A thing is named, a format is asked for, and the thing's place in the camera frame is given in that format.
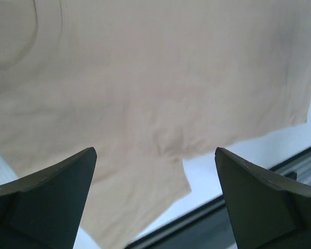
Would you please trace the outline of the beige t-shirt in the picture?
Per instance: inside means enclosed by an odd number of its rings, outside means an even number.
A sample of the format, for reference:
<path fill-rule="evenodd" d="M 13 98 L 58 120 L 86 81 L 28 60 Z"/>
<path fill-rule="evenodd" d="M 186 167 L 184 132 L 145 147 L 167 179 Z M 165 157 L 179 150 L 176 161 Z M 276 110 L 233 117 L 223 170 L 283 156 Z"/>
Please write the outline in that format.
<path fill-rule="evenodd" d="M 183 160 L 310 100 L 311 1 L 0 1 L 0 155 L 23 176 L 94 147 L 101 248 L 190 193 Z"/>

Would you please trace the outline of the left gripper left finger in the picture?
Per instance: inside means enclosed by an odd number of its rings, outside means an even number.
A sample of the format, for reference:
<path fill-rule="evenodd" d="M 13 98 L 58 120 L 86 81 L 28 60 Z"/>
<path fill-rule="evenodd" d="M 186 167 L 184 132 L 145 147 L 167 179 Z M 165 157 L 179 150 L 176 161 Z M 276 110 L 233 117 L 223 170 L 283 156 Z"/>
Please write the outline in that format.
<path fill-rule="evenodd" d="M 95 165 L 89 147 L 0 185 L 0 248 L 73 248 Z"/>

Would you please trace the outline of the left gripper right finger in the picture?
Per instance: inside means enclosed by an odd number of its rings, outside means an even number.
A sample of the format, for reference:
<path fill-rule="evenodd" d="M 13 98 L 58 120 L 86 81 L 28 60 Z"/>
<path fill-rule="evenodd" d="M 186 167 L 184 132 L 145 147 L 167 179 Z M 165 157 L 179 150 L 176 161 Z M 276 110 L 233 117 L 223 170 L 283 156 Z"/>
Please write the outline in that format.
<path fill-rule="evenodd" d="M 225 148 L 215 163 L 238 248 L 311 248 L 311 186 Z"/>

